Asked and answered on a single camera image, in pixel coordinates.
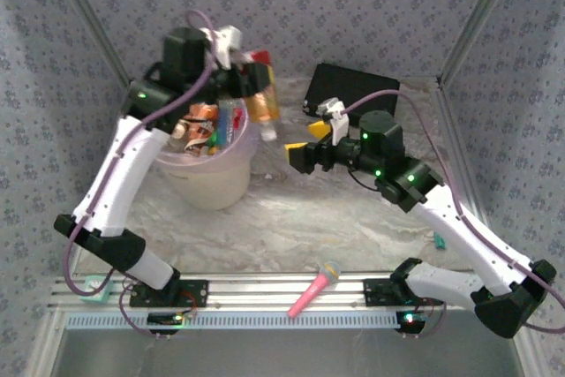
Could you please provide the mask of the red gold drink bottle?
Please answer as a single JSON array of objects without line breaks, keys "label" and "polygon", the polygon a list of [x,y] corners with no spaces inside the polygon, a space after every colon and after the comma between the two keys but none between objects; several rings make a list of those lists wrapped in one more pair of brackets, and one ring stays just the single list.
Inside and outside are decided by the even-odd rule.
[{"label": "red gold drink bottle", "polygon": [[275,89],[275,73],[267,50],[251,50],[244,53],[244,64],[261,63],[269,66],[270,86],[263,92],[245,97],[245,105],[254,123],[273,122],[280,117]]}]

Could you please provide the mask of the clear bottle blue cap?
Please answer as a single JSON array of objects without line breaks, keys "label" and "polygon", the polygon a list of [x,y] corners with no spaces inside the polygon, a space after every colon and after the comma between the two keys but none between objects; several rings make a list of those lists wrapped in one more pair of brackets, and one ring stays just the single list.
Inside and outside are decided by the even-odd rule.
[{"label": "clear bottle blue cap", "polygon": [[220,148],[228,147],[233,140],[233,118],[235,103],[228,99],[219,102],[219,116],[217,123],[217,141]]}]

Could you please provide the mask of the cream plastic bin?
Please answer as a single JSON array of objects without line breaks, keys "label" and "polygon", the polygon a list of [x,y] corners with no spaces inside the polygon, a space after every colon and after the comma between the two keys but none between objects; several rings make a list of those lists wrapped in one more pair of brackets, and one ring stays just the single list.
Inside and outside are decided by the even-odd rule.
[{"label": "cream plastic bin", "polygon": [[187,203],[199,209],[221,210],[245,195],[251,179],[251,162],[252,159],[219,172],[169,172],[157,166]]}]

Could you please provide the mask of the purple plastic bin liner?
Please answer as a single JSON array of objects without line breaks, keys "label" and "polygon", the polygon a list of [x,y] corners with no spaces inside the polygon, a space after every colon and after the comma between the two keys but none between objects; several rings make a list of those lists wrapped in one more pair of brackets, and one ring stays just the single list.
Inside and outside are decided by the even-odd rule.
[{"label": "purple plastic bin liner", "polygon": [[[158,154],[156,163],[163,169],[173,172],[187,169],[191,172],[219,172],[235,165],[249,162],[254,156],[259,140],[259,128],[253,124],[242,100],[230,100],[235,108],[242,108],[244,121],[238,131],[233,130],[231,144],[215,155],[207,155],[207,144],[202,148],[200,156],[193,156],[177,151],[169,142]],[[218,119],[213,122],[217,130]]]}]

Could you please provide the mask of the black hard case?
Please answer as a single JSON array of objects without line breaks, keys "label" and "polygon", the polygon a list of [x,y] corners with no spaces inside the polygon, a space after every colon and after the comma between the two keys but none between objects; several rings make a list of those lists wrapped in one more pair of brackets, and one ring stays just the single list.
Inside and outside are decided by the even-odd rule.
[{"label": "black hard case", "polygon": [[[333,64],[318,64],[303,100],[302,109],[310,117],[316,116],[321,103],[337,98],[349,107],[368,94],[380,90],[399,90],[397,79],[368,72],[356,71]],[[396,112],[397,95],[388,94],[364,103],[349,113],[350,124],[358,126],[361,116],[371,110],[384,110],[391,116]]]}]

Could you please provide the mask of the marbled plastic table cover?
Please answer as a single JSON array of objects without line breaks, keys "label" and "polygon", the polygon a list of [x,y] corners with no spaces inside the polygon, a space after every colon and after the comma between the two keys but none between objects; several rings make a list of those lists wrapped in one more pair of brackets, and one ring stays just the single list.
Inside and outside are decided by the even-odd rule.
[{"label": "marbled plastic table cover", "polygon": [[358,185],[345,169],[310,175],[292,169],[283,146],[310,137],[311,119],[302,110],[310,81],[280,78],[276,84],[278,138],[259,145],[240,201],[219,211],[197,209],[152,169],[127,228],[185,273],[307,272],[329,260],[345,271],[389,271],[410,257],[439,268],[469,267],[453,248],[436,249],[423,221]]}]

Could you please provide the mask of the pink toy microphone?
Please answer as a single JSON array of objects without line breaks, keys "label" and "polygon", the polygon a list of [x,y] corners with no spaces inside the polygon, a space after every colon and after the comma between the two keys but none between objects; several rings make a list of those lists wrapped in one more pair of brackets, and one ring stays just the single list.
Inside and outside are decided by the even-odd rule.
[{"label": "pink toy microphone", "polygon": [[291,319],[297,318],[322,291],[338,281],[340,274],[341,266],[338,263],[328,261],[323,264],[308,288],[288,310],[287,316]]}]

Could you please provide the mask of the small mint green clock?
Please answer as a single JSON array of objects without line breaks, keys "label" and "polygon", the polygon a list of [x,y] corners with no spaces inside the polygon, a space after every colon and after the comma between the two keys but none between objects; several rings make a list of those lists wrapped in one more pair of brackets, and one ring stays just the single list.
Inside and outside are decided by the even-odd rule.
[{"label": "small mint green clock", "polygon": [[84,292],[93,292],[92,296],[80,296],[79,298],[86,303],[91,304],[106,304],[109,300],[109,294],[111,292],[112,282],[104,282],[101,276],[90,275],[86,278],[83,287]]}]

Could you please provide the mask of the aluminium corner post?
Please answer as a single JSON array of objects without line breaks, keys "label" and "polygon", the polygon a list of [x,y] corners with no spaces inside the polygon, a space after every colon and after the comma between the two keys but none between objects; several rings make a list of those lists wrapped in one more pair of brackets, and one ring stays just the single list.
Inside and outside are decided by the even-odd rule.
[{"label": "aluminium corner post", "polygon": [[451,84],[498,1],[477,0],[475,3],[469,18],[466,19],[461,33],[442,66],[441,73],[437,76],[440,89],[445,89]]},{"label": "aluminium corner post", "polygon": [[127,86],[130,78],[114,46],[107,36],[101,21],[98,19],[94,8],[88,0],[70,0],[78,13],[87,31],[91,35],[94,45],[101,51],[107,65],[117,77],[122,86]]}]

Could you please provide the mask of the aluminium mounting rail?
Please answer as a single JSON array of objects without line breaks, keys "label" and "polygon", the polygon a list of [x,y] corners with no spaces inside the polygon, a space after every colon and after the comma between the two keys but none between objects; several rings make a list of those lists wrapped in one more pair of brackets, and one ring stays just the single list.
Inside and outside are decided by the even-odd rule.
[{"label": "aluminium mounting rail", "polygon": [[[183,275],[183,280],[208,280],[207,305],[196,307],[200,312],[286,312],[313,281],[315,273],[306,274],[212,274]],[[356,311],[369,307],[380,309],[407,309],[407,306],[366,306],[363,293],[365,279],[386,279],[390,273],[344,272],[335,284],[328,286],[306,309],[310,311]],[[66,287],[64,281],[56,280],[50,291],[48,307],[60,307],[65,311],[80,311],[92,308],[104,312],[124,309],[134,313],[159,312],[176,313],[188,310],[180,308],[134,308],[129,306],[132,289],[124,290],[128,281],[119,278],[112,280],[109,300],[106,304],[83,302]],[[471,272],[457,272],[421,264],[410,272],[407,283],[417,295],[444,301],[455,308],[473,310],[475,303],[471,293],[487,286]]]}]

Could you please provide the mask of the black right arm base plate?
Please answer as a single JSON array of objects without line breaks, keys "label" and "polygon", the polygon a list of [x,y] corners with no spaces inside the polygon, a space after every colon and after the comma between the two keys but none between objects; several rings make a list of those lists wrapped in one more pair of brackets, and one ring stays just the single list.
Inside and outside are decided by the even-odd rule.
[{"label": "black right arm base plate", "polygon": [[363,293],[366,306],[440,306],[442,302],[433,298],[417,296],[405,281],[391,279],[365,279]]}]

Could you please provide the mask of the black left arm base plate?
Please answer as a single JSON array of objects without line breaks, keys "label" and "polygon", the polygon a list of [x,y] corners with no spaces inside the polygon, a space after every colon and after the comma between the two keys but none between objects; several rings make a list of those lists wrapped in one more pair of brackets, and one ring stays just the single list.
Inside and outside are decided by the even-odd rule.
[{"label": "black left arm base plate", "polygon": [[134,308],[180,308],[205,307],[208,296],[208,280],[176,279],[162,290],[150,288],[144,283],[133,286],[129,306]]}]

